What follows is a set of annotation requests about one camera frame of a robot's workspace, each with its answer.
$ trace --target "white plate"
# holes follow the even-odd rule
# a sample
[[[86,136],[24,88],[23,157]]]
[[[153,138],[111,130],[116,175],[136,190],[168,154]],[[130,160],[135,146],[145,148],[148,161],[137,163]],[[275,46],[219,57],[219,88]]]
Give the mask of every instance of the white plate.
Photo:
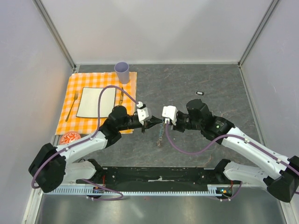
[[[84,87],[77,112],[80,118],[98,117],[98,100],[103,88]],[[106,89],[101,97],[100,117],[107,118],[111,113],[115,102],[115,88]]]

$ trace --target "gray marble tabletop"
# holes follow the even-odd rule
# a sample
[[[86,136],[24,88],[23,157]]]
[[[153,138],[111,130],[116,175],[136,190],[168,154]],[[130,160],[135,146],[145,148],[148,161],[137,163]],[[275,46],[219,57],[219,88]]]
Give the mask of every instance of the gray marble tabletop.
[[[113,65],[81,65],[79,72],[110,72]],[[250,110],[242,78],[235,64],[150,64],[131,65],[130,71],[137,72],[137,100],[142,101],[160,118],[165,105],[174,105],[187,112],[186,103],[200,98],[213,114],[225,117],[243,132],[258,140],[256,126]],[[202,91],[204,96],[195,95]],[[252,163],[231,149],[213,145],[201,155],[189,156],[178,152],[164,137],[160,147],[156,146],[160,126],[133,134],[123,134],[114,145],[85,156],[94,158],[103,166],[145,167],[215,167],[225,158],[240,164]],[[196,152],[206,146],[199,131],[170,132],[180,148]]]

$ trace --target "gold fork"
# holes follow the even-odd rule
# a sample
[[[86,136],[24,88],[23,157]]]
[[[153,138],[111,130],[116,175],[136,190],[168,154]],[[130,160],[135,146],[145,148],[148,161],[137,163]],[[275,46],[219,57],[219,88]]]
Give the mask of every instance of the gold fork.
[[[123,91],[121,91],[121,98],[120,98],[120,101],[118,103],[118,106],[120,106],[123,102]]]
[[[70,112],[69,112],[69,114],[67,115],[67,117],[65,119],[66,122],[68,121],[68,119],[70,117],[71,109],[73,108],[75,101],[78,99],[78,96],[79,96],[79,91],[75,91],[74,101],[73,101],[73,104],[71,105]]]

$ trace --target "small red dish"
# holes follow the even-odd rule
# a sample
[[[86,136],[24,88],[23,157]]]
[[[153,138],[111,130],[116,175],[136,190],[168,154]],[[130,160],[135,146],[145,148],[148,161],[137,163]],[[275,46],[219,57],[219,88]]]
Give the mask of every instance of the small red dish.
[[[68,143],[76,141],[76,140],[78,140],[80,138],[81,138],[81,136],[80,136],[80,134],[78,132],[68,132],[68,133],[65,133],[61,137],[59,144],[60,145],[68,144]]]

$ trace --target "orange checkered tablecloth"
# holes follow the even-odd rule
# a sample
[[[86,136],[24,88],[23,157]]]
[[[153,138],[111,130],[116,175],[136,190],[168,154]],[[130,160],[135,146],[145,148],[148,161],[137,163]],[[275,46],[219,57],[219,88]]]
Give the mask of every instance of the orange checkered tablecloth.
[[[130,82],[122,84],[115,72],[103,72],[103,73],[75,73],[69,78],[67,85],[66,95],[64,99],[64,105],[61,111],[59,123],[56,129],[56,134],[61,135],[70,131],[78,132],[79,134],[91,134],[97,128],[97,118],[78,118],[76,117],[83,87],[92,88],[104,88],[108,85],[116,85],[123,87],[123,89],[130,94],[133,98],[136,98],[136,80],[137,72],[130,72]],[[71,110],[70,117],[66,122],[66,117],[70,112],[71,105],[73,103],[75,91],[79,91],[78,99],[75,101],[74,106]],[[118,105],[121,97],[121,91],[116,90],[115,105]],[[135,103],[123,95],[122,106],[126,107],[128,114],[133,115],[135,112]],[[101,118],[101,125],[104,123],[106,118]],[[132,133],[133,130],[121,131],[121,133]]]

